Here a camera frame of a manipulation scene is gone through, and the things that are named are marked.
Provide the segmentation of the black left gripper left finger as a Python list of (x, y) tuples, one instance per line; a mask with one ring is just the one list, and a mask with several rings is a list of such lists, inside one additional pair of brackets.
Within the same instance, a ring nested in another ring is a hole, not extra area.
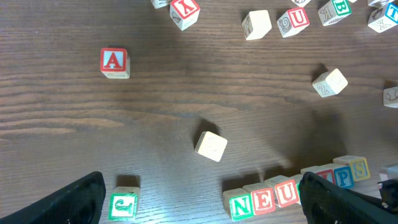
[(103, 175), (94, 171), (1, 218), (1, 224), (98, 223), (105, 196)]

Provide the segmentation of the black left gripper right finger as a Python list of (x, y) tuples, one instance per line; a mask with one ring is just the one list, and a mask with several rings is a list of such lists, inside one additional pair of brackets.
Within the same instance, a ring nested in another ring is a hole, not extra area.
[(382, 199), (343, 189), (313, 172), (299, 185), (303, 213), (308, 223), (397, 223), (397, 211), (382, 207)]

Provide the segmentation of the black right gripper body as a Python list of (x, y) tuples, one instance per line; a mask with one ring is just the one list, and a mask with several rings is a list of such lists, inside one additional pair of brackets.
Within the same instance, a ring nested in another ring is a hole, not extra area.
[(389, 212), (397, 211), (397, 179), (389, 179), (378, 182), (378, 188), (382, 199), (382, 207)]

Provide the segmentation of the blue P wooden block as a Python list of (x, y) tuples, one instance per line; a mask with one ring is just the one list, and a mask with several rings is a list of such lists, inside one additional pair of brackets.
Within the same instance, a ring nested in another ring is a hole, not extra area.
[(324, 168), (331, 169), (334, 174), (335, 184), (343, 189), (351, 189), (354, 187), (354, 180), (351, 167), (341, 164), (326, 164)]

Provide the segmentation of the yellow S wooden block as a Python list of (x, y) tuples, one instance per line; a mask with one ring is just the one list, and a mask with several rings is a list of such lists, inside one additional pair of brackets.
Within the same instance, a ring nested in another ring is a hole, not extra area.
[(365, 157), (346, 155), (334, 158), (333, 163), (349, 166), (355, 182), (368, 179), (371, 176)]

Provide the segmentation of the red E wooden block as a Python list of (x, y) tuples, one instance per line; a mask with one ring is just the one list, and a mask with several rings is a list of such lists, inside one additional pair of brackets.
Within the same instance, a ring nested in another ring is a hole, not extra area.
[(275, 211), (274, 190), (270, 185), (261, 182), (244, 185), (243, 189), (251, 195), (255, 216)]

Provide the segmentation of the green N wooden block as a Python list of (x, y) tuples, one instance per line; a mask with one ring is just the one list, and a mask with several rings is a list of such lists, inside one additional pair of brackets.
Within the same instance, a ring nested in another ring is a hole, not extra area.
[(227, 190), (222, 193), (223, 206), (232, 221), (240, 221), (254, 216), (252, 199), (249, 192), (242, 188)]

